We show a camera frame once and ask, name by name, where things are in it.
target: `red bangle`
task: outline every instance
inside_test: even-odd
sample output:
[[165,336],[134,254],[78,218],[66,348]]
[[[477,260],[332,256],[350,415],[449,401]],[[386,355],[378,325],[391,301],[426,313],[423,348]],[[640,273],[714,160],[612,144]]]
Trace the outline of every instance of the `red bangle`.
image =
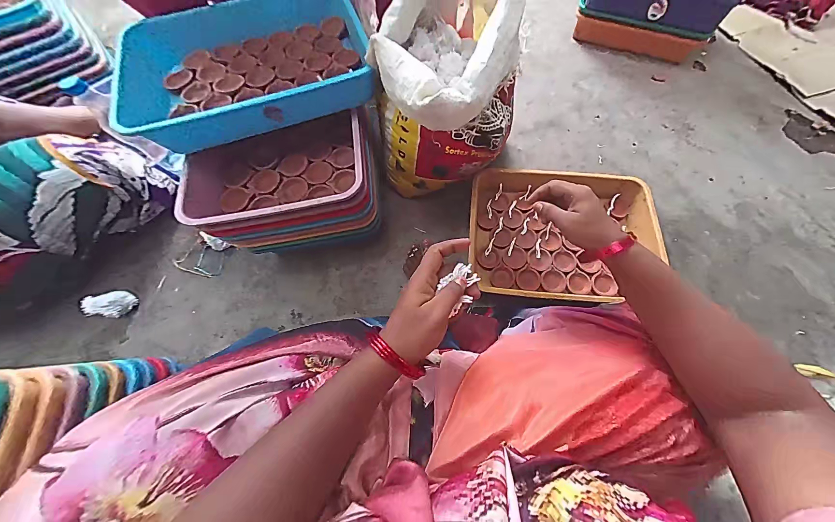
[[389,344],[385,342],[385,339],[382,339],[378,335],[378,328],[369,329],[366,332],[365,337],[369,340],[369,346],[375,350],[378,356],[381,357],[383,361],[388,362],[389,366],[398,371],[399,374],[404,375],[411,380],[417,380],[426,374],[423,368],[419,368],[408,363],[402,359],[402,356],[395,353],[395,350],[391,349]]

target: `clay lamp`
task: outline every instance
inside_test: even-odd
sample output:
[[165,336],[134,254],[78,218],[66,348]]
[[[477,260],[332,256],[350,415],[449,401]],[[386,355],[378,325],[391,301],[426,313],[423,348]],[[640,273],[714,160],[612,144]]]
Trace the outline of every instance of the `clay lamp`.
[[302,172],[308,167],[308,159],[302,154],[290,154],[279,162],[279,167],[276,169],[282,175],[295,177],[302,175]]
[[327,185],[315,185],[308,189],[308,194],[304,197],[307,200],[316,200],[317,198],[324,198],[326,196],[333,196],[334,190]]
[[218,109],[221,107],[225,107],[233,103],[231,97],[227,96],[224,93],[212,93],[211,96],[208,97],[207,100],[202,101],[202,110],[203,111],[210,111],[211,109]]
[[260,89],[254,89],[253,87],[244,87],[240,89],[238,91],[238,94],[234,97],[234,103],[252,100],[254,98],[260,98],[262,95],[263,92]]
[[588,295],[591,293],[591,276],[575,268],[566,278],[566,285],[569,287],[570,293]]
[[215,47],[215,50],[212,51],[212,58],[214,58],[217,62],[228,64],[239,54],[240,45],[221,45],[220,47]]
[[338,194],[346,192],[354,185],[356,181],[356,172],[350,169],[342,169],[337,171],[333,177],[331,177],[331,181],[328,182],[328,185],[334,188]]
[[258,57],[260,54],[269,47],[269,41],[265,38],[250,38],[249,40],[244,40],[243,43],[240,44],[240,48],[243,51],[251,56]]
[[292,82],[287,82],[286,80],[273,80],[272,84],[266,87],[265,93],[266,94],[275,94],[280,93],[282,91],[287,91],[288,89],[295,88],[295,84]]
[[336,36],[328,36],[324,35],[321,36],[318,40],[315,40],[315,51],[333,55],[337,51],[343,48],[343,42]]
[[512,239],[511,243],[507,245],[507,250],[501,253],[501,262],[509,268],[520,270],[527,264],[527,254],[518,248],[515,241]]
[[256,57],[247,53],[240,53],[227,64],[227,70],[234,74],[246,74],[252,71],[259,63]]
[[619,290],[617,281],[614,280],[614,277],[610,275],[607,269],[599,270],[597,274],[592,276],[591,282],[592,291],[604,297],[617,295],[617,291]]
[[212,84],[212,89],[215,89],[216,93],[227,96],[236,95],[241,87],[243,87],[243,76],[239,74],[226,74],[224,78]]
[[243,210],[253,193],[244,188],[228,188],[221,194],[221,210],[230,214]]
[[279,66],[279,64],[287,59],[288,58],[286,58],[286,54],[282,51],[282,49],[269,47],[260,55],[260,65],[270,69],[275,69]]
[[535,291],[540,288],[540,273],[531,268],[524,268],[517,273],[520,290]]
[[551,268],[543,273],[543,289],[552,293],[566,292],[566,274],[556,268]]
[[347,69],[355,69],[359,66],[359,53],[357,53],[353,49],[348,49],[344,47],[341,50],[334,53],[333,58],[334,63],[342,67],[346,67]]
[[255,87],[255,88],[263,88],[266,87],[275,79],[275,71],[272,69],[264,66],[264,65],[257,65],[249,72],[247,72],[247,76],[245,79],[245,83],[248,87]]
[[269,48],[284,49],[286,45],[291,44],[295,40],[295,36],[286,30],[278,30],[269,35]]
[[553,255],[540,248],[539,242],[527,253],[527,264],[534,270],[547,270],[553,266]]
[[352,147],[338,147],[328,156],[328,163],[337,168],[354,166],[354,150]]
[[195,77],[200,82],[217,82],[218,80],[222,79],[227,75],[227,68],[220,63],[211,62],[207,65],[203,65],[201,69],[199,69],[195,73]]
[[311,161],[323,161],[327,160],[328,156],[331,155],[331,151],[334,148],[331,147],[330,143],[326,143],[324,141],[316,141],[308,146],[308,149],[305,151],[304,155],[308,157]]
[[312,53],[304,60],[305,68],[314,73],[323,72],[331,66],[331,63],[333,63],[331,55],[318,51],[312,51]]
[[350,70],[347,69],[346,67],[343,67],[342,65],[338,65],[336,63],[331,63],[331,65],[329,67],[324,69],[324,72],[321,73],[321,76],[324,79],[327,79],[327,78],[333,78],[335,76],[340,76],[341,74],[346,74],[347,72],[349,73]]
[[286,58],[303,61],[315,51],[315,46],[304,40],[295,40],[286,47]]
[[252,202],[249,204],[250,209],[261,209],[261,208],[269,208],[271,206],[276,206],[279,204],[279,199],[276,196],[270,196],[267,194],[263,194],[257,196],[253,199]]
[[341,17],[329,17],[321,20],[321,32],[335,38],[342,38],[347,33],[347,22]]
[[300,202],[308,193],[308,184],[300,177],[287,177],[275,190],[280,203]]
[[492,286],[510,288],[514,286],[514,270],[508,267],[494,268],[489,275],[489,280],[492,282]]
[[201,69],[209,63],[212,63],[212,53],[205,49],[192,51],[183,58],[183,67],[192,69],[193,71]]
[[180,69],[179,71],[170,72],[170,74],[163,78],[163,87],[168,91],[173,91],[179,94],[189,82],[195,78],[195,74],[190,69]]
[[294,80],[302,71],[304,71],[304,66],[300,61],[287,59],[275,68],[275,77],[282,80]]
[[279,186],[279,173],[272,169],[262,169],[249,179],[247,188],[257,194],[268,194]]
[[303,23],[295,28],[295,38],[305,42],[313,42],[321,35],[321,30],[313,23]]
[[180,103],[173,107],[173,110],[170,111],[170,118],[178,118],[179,116],[185,116],[187,114],[195,114],[199,111],[199,108],[195,105],[191,105],[189,103]]
[[308,84],[316,84],[321,81],[321,78],[315,72],[302,71],[295,77],[295,85],[298,87],[307,86]]
[[314,161],[302,172],[302,177],[312,185],[327,183],[334,175],[334,167],[325,161]]
[[560,272],[568,274],[569,272],[572,272],[577,265],[578,261],[575,260],[573,253],[564,248],[559,249],[555,254],[553,254],[553,266]]

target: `blue plastic tray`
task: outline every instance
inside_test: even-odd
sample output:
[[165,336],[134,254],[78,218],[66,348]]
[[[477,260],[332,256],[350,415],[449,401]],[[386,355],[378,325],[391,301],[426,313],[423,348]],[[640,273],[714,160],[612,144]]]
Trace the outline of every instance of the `blue plastic tray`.
[[[163,78],[196,49],[240,42],[323,18],[344,18],[347,45],[365,55],[368,40],[349,0],[231,0],[141,20],[124,30],[111,101],[110,125],[175,152],[212,148],[331,113],[372,98],[373,70],[363,66],[323,82],[167,120],[175,104]],[[264,115],[281,114],[276,120]]]

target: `person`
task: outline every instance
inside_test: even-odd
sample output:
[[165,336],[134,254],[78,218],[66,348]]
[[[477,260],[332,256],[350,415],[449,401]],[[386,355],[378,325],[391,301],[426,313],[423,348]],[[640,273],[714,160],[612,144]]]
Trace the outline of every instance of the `person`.
[[[588,187],[551,181],[532,198],[541,217],[586,251],[626,242]],[[0,520],[692,520],[614,478],[556,464],[555,454],[517,458],[503,447],[474,462],[468,479],[433,493],[418,464],[391,458],[401,454],[399,428],[406,433],[411,421],[411,382],[402,373],[447,344],[454,306],[464,293],[478,295],[465,279],[436,291],[446,258],[469,246],[450,240],[427,251],[380,340],[373,327],[381,321],[357,319],[257,332],[100,411],[6,492]],[[605,263],[724,452],[752,519],[835,520],[835,412],[827,402],[771,343],[646,248],[637,243]],[[516,341],[535,364],[499,369],[514,372],[502,387],[521,395],[557,380],[556,369],[535,359],[539,348],[525,344],[535,335]],[[493,368],[489,354],[503,355],[512,337],[503,334],[474,360],[457,396]],[[438,442],[461,415],[458,403]],[[501,413],[489,407],[482,417]],[[460,506],[468,509],[447,515]]]

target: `pink plastic tray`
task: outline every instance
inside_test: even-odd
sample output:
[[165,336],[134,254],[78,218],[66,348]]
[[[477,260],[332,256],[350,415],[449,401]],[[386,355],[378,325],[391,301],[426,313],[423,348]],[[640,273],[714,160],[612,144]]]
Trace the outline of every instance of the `pink plastic tray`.
[[[363,154],[362,136],[360,135],[359,128],[359,114],[355,109],[350,110],[349,114],[351,125],[353,127],[354,157],[357,159],[357,162],[359,162],[359,158]],[[238,146],[243,141],[259,139],[260,137],[261,136],[251,137],[247,140],[241,140],[235,144],[224,145],[222,147]],[[220,177],[215,176],[215,171],[216,169],[214,168],[202,168],[191,169],[191,172],[194,172],[196,175],[189,175],[189,171],[186,172],[183,182],[179,187],[179,192],[176,194],[176,205],[175,208],[173,208],[173,214],[176,216],[177,221],[183,225],[189,225],[191,227],[202,227],[221,223],[234,224],[236,221],[264,217],[276,217],[277,219],[295,218],[297,215],[290,217],[285,216],[285,213],[294,213],[305,209],[313,210],[311,214],[318,214],[320,209],[317,207],[342,202],[354,197],[354,195],[363,187],[365,180],[363,176],[363,168],[357,164],[355,167],[356,178],[353,186],[340,194],[325,196],[315,200],[305,200],[301,202],[276,205],[269,208],[224,214],[221,212],[221,205],[219,201],[221,200],[221,193],[225,190],[225,185],[221,181]],[[253,223],[248,222],[246,224],[240,223],[239,225],[234,226],[243,227],[251,224]]]

